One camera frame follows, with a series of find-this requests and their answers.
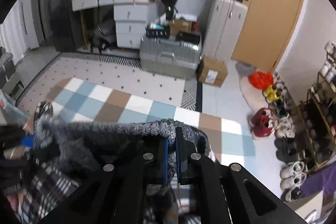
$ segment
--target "metal screw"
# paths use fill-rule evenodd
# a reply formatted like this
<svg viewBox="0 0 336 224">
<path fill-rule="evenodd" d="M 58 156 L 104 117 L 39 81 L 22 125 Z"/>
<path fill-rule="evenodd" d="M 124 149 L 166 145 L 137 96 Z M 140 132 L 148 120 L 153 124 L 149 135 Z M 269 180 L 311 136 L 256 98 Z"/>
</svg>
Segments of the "metal screw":
<svg viewBox="0 0 336 224">
<path fill-rule="evenodd" d="M 153 157 L 154 157 L 154 155 L 152 153 L 143 154 L 143 158 L 145 160 L 151 160 Z"/>
<path fill-rule="evenodd" d="M 192 153 L 190 156 L 193 160 L 199 160 L 201 155 L 199 153 Z"/>
<path fill-rule="evenodd" d="M 241 168 L 242 168 L 242 167 L 241 167 L 239 164 L 232 164 L 232 165 L 231 165 L 231 169 L 232 169 L 233 171 L 236 171 L 236 172 L 240 171 Z"/>
<path fill-rule="evenodd" d="M 104 165 L 104 171 L 105 172 L 111 172 L 113 169 L 114 169 L 114 166 L 112 164 Z"/>
</svg>

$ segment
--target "gray fuzzy garment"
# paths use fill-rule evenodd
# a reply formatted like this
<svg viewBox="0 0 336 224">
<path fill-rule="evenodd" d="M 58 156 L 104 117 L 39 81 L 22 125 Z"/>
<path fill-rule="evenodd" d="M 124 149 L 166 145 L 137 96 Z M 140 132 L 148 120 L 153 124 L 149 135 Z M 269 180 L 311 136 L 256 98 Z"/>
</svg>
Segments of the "gray fuzzy garment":
<svg viewBox="0 0 336 224">
<path fill-rule="evenodd" d="M 100 168 L 101 164 L 84 144 L 90 143 L 91 148 L 108 147 L 117 159 L 132 141 L 139 139 L 139 136 L 162 136 L 167 138 L 169 143 L 170 182 L 176 172 L 174 145 L 177 127 L 182 127 L 184 139 L 192 141 L 196 149 L 200 143 L 203 144 L 203 151 L 200 152 L 209 156 L 210 145 L 207 136 L 197 128 L 172 119 L 146 123 L 64 122 L 44 114 L 35 122 L 34 148 L 45 148 L 56 142 L 59 144 L 60 156 L 54 163 L 58 168 L 63 172 L 79 171 L 89 174 Z"/>
</svg>

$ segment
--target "box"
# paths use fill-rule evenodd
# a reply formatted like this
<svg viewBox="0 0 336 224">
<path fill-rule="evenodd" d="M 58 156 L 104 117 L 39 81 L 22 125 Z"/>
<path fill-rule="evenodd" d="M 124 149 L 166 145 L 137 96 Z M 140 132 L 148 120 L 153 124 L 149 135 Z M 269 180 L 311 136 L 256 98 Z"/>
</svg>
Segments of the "box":
<svg viewBox="0 0 336 224">
<path fill-rule="evenodd" d="M 201 83 L 222 86 L 228 71 L 224 61 L 204 57 L 199 66 L 198 80 Z"/>
<path fill-rule="evenodd" d="M 174 19 L 168 22 L 170 34 L 177 35 L 179 32 L 191 32 L 194 22 L 183 19 Z"/>
</svg>

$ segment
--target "white square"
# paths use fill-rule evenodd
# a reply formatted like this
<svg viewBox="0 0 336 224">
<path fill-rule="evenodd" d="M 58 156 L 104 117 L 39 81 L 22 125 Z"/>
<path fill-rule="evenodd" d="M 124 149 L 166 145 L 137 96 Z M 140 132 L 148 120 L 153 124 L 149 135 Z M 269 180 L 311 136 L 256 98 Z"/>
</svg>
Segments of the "white square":
<svg viewBox="0 0 336 224">
<path fill-rule="evenodd" d="M 57 116 L 61 110 L 63 109 L 64 106 L 58 104 L 58 103 L 55 103 L 55 102 L 52 102 L 52 108 L 54 110 L 54 116 Z"/>
<path fill-rule="evenodd" d="M 83 82 L 84 82 L 83 80 L 80 80 L 78 78 L 71 78 L 71 80 L 67 83 L 67 85 L 64 88 L 76 92 L 76 90 L 78 90 L 78 88 L 83 84 Z"/>
<path fill-rule="evenodd" d="M 102 102 L 106 102 L 112 90 L 113 89 L 104 87 L 102 85 L 97 85 L 93 88 L 93 90 L 91 91 L 88 97 L 91 97 L 96 100 L 100 100 Z"/>
<path fill-rule="evenodd" d="M 233 134 L 238 134 L 242 135 L 242 126 L 232 120 L 227 120 L 222 118 L 222 132 L 227 132 L 227 133 L 233 133 Z"/>
<path fill-rule="evenodd" d="M 244 167 L 244 156 L 222 154 L 221 161 L 220 161 L 221 165 L 229 166 L 230 164 L 232 164 L 234 162 L 236 162 L 236 163 L 238 163 L 238 164 L 240 164 L 241 166 Z"/>
<path fill-rule="evenodd" d="M 125 108 L 143 114 L 148 114 L 151 110 L 153 101 L 139 96 L 131 95 Z"/>
<path fill-rule="evenodd" d="M 184 122 L 190 126 L 198 127 L 200 113 L 185 108 L 177 107 L 175 110 L 174 120 Z"/>
<path fill-rule="evenodd" d="M 93 119 L 83 116 L 79 113 L 76 113 L 72 119 L 72 122 L 92 122 Z"/>
</svg>

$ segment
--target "red shoe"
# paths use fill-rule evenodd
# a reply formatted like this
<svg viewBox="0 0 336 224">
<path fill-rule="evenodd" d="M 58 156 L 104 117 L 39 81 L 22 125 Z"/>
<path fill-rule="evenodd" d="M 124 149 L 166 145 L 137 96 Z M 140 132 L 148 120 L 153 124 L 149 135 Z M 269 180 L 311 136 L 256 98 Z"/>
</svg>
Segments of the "red shoe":
<svg viewBox="0 0 336 224">
<path fill-rule="evenodd" d="M 264 118 L 271 119 L 274 114 L 274 110 L 270 108 L 262 107 L 256 114 L 248 121 L 250 127 L 255 127 L 260 125 L 261 120 Z"/>
<path fill-rule="evenodd" d="M 269 137 L 272 133 L 275 132 L 277 126 L 277 120 L 272 120 L 268 117 L 263 118 L 261 119 L 260 124 L 254 127 L 252 131 L 252 137 L 256 140 Z"/>
</svg>

